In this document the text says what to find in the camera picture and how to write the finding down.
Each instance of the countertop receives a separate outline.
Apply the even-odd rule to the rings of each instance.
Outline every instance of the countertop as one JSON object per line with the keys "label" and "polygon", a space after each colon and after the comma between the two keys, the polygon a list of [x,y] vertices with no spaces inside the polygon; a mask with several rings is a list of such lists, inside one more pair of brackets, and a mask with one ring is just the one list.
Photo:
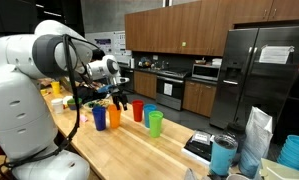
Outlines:
{"label": "countertop", "polygon": [[186,81],[194,81],[194,82],[199,82],[199,83],[208,84],[208,85],[212,85],[212,86],[217,86],[217,81],[208,81],[208,80],[203,80],[203,79],[194,78],[194,77],[188,77],[188,78],[186,78]]}
{"label": "countertop", "polygon": [[[151,74],[159,74],[159,70],[154,70],[154,69],[150,69],[150,68],[130,68],[127,65],[121,65],[121,64],[119,64],[119,66],[122,69],[141,71],[141,72],[146,72],[146,73],[151,73]],[[208,81],[208,80],[203,80],[203,79],[194,78],[194,77],[186,77],[185,80],[199,82],[199,83],[212,85],[212,86],[217,86],[217,81]]]}
{"label": "countertop", "polygon": [[[52,112],[51,100],[70,95],[49,94],[44,97]],[[193,130],[163,119],[159,138],[151,138],[144,122],[133,120],[132,106],[122,111],[120,127],[97,131],[91,113],[81,109],[88,121],[80,128],[71,142],[77,152],[90,164],[102,179],[184,179],[187,168],[196,173],[198,179],[208,174],[208,167],[181,152]],[[59,131],[67,136],[74,126],[76,112],[65,109],[63,114],[52,113]]]}

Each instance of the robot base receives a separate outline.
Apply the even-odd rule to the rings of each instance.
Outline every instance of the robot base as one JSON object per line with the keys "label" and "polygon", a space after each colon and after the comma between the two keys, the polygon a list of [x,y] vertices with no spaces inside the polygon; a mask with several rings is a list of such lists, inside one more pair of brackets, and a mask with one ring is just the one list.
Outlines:
{"label": "robot base", "polygon": [[[54,151],[55,144],[50,145],[38,156]],[[89,164],[77,154],[63,150],[57,156],[42,161],[27,163],[13,169],[12,174],[20,180],[77,180],[87,179],[90,173]]]}

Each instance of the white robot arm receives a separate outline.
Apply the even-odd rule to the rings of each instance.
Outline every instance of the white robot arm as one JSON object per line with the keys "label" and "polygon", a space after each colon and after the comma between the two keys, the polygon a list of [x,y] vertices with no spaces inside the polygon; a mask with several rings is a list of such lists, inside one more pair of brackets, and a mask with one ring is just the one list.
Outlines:
{"label": "white robot arm", "polygon": [[[71,39],[67,54],[64,37]],[[21,162],[12,171],[17,179],[88,177],[84,159],[68,151],[57,152],[53,143],[57,127],[35,80],[67,76],[70,69],[93,80],[106,77],[113,85],[114,102],[119,103],[122,93],[117,85],[129,79],[120,77],[113,56],[89,63],[94,49],[70,28],[50,20],[40,23],[33,35],[0,38],[0,146],[10,162]],[[33,156],[41,161],[31,162]]]}

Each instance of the bulletin board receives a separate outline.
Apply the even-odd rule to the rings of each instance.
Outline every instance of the bulletin board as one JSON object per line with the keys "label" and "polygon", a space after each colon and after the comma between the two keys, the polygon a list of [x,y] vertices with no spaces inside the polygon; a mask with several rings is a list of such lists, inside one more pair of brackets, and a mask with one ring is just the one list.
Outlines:
{"label": "bulletin board", "polygon": [[128,62],[131,51],[126,49],[125,31],[86,33],[85,38],[102,49],[106,55],[114,55],[118,62]]}

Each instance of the stainless steel refrigerator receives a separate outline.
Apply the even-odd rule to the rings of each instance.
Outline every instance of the stainless steel refrigerator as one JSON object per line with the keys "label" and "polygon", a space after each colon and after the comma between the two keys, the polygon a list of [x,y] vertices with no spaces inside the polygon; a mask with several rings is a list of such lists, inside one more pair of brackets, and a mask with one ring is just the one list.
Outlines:
{"label": "stainless steel refrigerator", "polygon": [[229,31],[210,124],[246,125],[255,106],[275,127],[298,67],[299,26]]}

